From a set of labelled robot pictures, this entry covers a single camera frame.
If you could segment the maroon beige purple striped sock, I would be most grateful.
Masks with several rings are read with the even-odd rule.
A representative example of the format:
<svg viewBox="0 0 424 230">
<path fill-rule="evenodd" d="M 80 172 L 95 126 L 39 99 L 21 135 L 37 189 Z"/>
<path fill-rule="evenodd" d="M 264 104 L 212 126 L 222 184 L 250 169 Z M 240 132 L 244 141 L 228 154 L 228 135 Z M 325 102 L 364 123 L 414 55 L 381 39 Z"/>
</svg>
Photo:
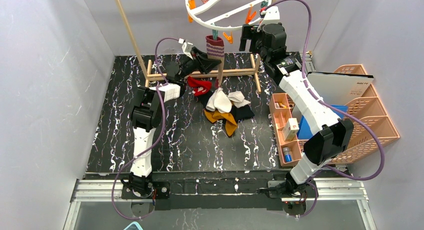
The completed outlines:
<svg viewBox="0 0 424 230">
<path fill-rule="evenodd" d="M 216 88 L 221 87 L 223 74 L 224 74 L 224 60 L 225 60 L 225 44 L 221 37 L 214 39 L 213 35 L 207 35 L 206 40 L 206 52 L 208 58 L 220 60 L 221 63 L 218 65 L 217 77 L 215 80 Z"/>
</svg>

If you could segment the red sock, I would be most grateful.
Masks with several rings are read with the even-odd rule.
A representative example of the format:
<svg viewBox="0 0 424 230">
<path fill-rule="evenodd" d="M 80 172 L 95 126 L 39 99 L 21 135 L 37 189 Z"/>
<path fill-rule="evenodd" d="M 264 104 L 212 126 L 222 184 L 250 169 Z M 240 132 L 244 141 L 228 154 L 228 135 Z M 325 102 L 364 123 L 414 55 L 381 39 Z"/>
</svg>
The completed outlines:
<svg viewBox="0 0 424 230">
<path fill-rule="evenodd" d="M 208 81 L 199 80 L 189 76 L 187 78 L 188 86 L 193 88 L 194 96 L 200 96 L 208 93 L 212 87 L 212 83 Z"/>
</svg>

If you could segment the white sock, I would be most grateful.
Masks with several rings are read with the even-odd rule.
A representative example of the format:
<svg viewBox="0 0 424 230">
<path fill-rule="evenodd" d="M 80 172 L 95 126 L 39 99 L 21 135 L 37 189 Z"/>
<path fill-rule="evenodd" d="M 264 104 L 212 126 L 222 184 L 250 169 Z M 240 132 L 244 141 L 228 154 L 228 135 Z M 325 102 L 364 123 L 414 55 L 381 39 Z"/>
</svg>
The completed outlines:
<svg viewBox="0 0 424 230">
<path fill-rule="evenodd" d="M 230 113 L 232 106 L 231 101 L 223 92 L 223 89 L 219 87 L 209 98 L 205 108 L 211 112 L 217 110 L 219 113 Z"/>
<path fill-rule="evenodd" d="M 251 104 L 250 101 L 245 99 L 245 96 L 241 91 L 230 92 L 227 97 L 236 108 L 241 108 Z"/>
</svg>

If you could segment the white round clip hanger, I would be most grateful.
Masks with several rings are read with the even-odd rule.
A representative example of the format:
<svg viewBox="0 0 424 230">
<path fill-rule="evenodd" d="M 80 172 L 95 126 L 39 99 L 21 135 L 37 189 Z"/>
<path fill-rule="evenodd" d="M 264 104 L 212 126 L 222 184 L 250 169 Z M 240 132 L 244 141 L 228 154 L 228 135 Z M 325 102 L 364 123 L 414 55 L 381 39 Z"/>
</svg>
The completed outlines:
<svg viewBox="0 0 424 230">
<path fill-rule="evenodd" d="M 256 16 L 250 24 L 261 21 L 260 9 L 275 0 L 184 0 L 190 22 L 196 22 L 208 29 L 218 31 L 240 30 L 253 4 Z"/>
</svg>

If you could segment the mustard yellow striped sock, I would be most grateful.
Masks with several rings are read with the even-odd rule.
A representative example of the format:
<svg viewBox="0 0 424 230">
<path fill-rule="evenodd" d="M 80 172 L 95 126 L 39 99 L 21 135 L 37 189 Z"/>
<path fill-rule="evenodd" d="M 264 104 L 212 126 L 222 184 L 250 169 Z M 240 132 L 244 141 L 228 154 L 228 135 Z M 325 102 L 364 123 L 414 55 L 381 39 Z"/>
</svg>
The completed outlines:
<svg viewBox="0 0 424 230">
<path fill-rule="evenodd" d="M 218 110 L 215 111 L 203 111 L 205 117 L 211 122 L 215 123 L 219 120 L 222 120 L 225 127 L 225 132 L 228 137 L 232 137 L 236 129 L 238 128 L 238 123 L 231 113 L 220 113 Z"/>
</svg>

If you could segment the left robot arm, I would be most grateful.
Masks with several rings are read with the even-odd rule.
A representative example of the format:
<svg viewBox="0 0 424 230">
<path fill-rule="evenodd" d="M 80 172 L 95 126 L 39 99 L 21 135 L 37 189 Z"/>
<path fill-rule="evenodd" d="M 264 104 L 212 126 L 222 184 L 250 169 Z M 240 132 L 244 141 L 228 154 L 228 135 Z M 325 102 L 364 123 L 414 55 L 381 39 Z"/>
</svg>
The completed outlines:
<svg viewBox="0 0 424 230">
<path fill-rule="evenodd" d="M 192 47 L 189 57 L 182 63 L 169 62 L 166 67 L 167 84 L 159 87 L 139 87 L 133 100 L 130 119 L 134 133 L 133 162 L 128 180 L 121 182 L 141 195 L 152 191 L 152 148 L 156 128 L 163 122 L 165 103 L 183 96 L 187 82 L 185 78 L 195 71 L 210 73 L 222 63 L 205 52 Z"/>
</svg>

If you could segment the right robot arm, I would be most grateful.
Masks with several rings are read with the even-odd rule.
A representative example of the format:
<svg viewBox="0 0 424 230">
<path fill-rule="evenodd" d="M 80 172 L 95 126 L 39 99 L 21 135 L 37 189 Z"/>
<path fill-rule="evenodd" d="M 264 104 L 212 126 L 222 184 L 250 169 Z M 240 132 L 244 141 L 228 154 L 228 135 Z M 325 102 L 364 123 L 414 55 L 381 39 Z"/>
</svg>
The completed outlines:
<svg viewBox="0 0 424 230">
<path fill-rule="evenodd" d="M 277 187 L 285 194 L 293 194 L 302 190 L 316 172 L 347 149 L 354 124 L 324 105 L 296 62 L 289 59 L 286 38 L 281 23 L 244 24 L 239 50 L 244 51 L 246 41 L 250 40 L 249 51 L 260 56 L 267 75 L 290 96 L 313 134 L 303 146 L 302 158 L 287 173 L 285 182 Z"/>
</svg>

